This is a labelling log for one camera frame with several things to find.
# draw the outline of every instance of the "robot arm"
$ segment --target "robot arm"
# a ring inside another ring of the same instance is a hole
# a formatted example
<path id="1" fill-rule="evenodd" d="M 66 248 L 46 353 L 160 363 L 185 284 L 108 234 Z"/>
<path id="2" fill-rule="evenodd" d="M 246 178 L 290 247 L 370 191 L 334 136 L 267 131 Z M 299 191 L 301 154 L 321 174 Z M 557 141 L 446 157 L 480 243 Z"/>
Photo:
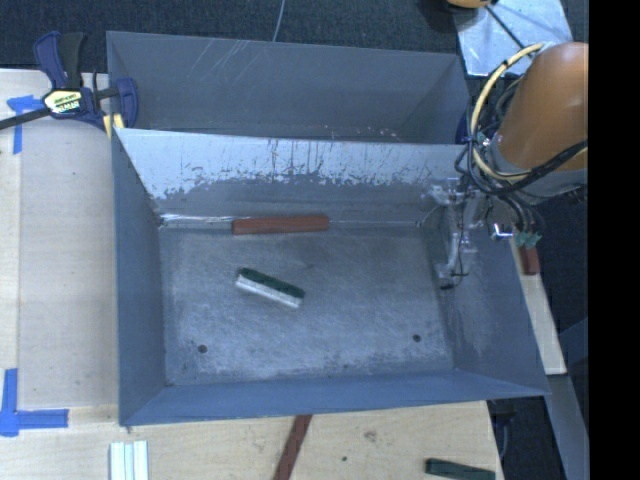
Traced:
<path id="1" fill-rule="evenodd" d="M 500 77 L 526 55 L 527 71 L 491 101 Z M 493 239 L 514 238 L 532 249 L 544 222 L 535 205 L 549 198 L 586 194 L 588 45 L 568 42 L 522 49 L 489 76 L 466 116 L 466 147 L 456 160 L 461 174 L 447 206 L 450 258 L 441 266 L 443 286 L 466 275 L 473 252 L 468 231 L 486 225 Z"/>

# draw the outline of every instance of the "gray plastic bin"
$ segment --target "gray plastic bin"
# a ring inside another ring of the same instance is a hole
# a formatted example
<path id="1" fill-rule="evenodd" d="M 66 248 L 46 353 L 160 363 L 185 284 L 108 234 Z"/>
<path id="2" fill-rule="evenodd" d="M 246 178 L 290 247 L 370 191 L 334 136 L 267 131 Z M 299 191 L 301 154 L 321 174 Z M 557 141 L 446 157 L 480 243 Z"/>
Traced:
<path id="1" fill-rule="evenodd" d="M 140 94 L 112 139 L 123 425 L 548 392 L 511 249 L 441 290 L 467 100 L 456 56 L 113 32 Z M 234 219 L 324 214 L 238 236 Z M 241 291 L 252 268 L 297 309 Z"/>

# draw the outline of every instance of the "bin floor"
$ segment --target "bin floor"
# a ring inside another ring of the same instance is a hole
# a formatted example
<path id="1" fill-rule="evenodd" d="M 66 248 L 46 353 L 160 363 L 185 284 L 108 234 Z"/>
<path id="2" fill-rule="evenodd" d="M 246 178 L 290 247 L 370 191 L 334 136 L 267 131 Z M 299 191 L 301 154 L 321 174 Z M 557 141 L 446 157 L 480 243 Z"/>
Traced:
<path id="1" fill-rule="evenodd" d="M 416 227 L 166 228 L 160 247 L 169 385 L 453 368 Z M 240 290 L 243 267 L 301 288 L 302 305 Z"/>

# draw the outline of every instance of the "black carpet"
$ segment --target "black carpet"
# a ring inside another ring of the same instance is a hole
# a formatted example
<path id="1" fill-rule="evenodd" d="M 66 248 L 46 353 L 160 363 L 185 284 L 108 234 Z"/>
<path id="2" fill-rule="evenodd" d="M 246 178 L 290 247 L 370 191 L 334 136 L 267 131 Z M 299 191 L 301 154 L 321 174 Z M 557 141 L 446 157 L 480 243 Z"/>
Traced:
<path id="1" fill-rule="evenodd" d="M 34 68 L 33 42 L 57 30 L 84 32 L 82 71 L 106 72 L 105 32 L 271 40 L 282 0 L 0 0 L 0 67 Z M 286 0 L 277 40 L 457 53 L 453 17 L 440 0 Z M 589 0 L 561 0 L 575 41 L 589 42 Z M 469 80 L 470 90 L 477 80 Z M 539 205 L 542 278 L 562 333 L 587 316 L 587 203 Z M 588 423 L 588 367 L 571 372 Z M 514 402 L 507 480 L 563 480 L 544 401 Z"/>

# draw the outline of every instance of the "wooden table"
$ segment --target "wooden table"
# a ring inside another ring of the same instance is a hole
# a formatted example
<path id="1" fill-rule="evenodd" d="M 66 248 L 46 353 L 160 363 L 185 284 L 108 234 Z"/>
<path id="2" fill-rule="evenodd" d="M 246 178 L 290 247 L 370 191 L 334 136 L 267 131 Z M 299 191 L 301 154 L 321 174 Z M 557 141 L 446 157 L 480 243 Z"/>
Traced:
<path id="1" fill-rule="evenodd" d="M 8 98 L 48 90 L 39 71 L 0 70 L 0 119 Z M 23 131 L 17 155 L 0 132 L 0 373 L 18 368 L 18 408 L 70 411 L 68 428 L 0 437 L 0 477 L 104 479 L 110 443 L 145 440 L 154 480 L 271 478 L 293 417 L 118 425 L 109 139 L 49 117 Z M 545 370 L 566 373 L 541 280 L 521 278 Z M 504 478 L 487 404 L 316 415 L 292 478 L 440 478 L 430 457 Z"/>

